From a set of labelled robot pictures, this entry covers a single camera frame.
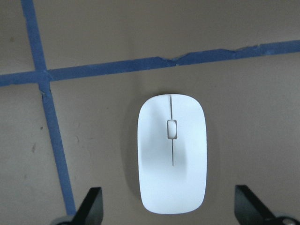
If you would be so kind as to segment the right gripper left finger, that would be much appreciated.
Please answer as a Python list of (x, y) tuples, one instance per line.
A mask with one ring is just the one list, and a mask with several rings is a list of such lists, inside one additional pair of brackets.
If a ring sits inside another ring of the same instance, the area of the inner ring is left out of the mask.
[(103, 221), (103, 196), (101, 187), (89, 189), (73, 218), (74, 225), (100, 225)]

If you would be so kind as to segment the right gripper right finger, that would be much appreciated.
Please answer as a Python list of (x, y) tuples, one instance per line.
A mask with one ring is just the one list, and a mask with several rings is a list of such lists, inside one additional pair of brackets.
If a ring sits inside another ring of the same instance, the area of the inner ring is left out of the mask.
[(234, 214), (240, 225), (278, 225), (274, 214), (246, 185), (235, 186)]

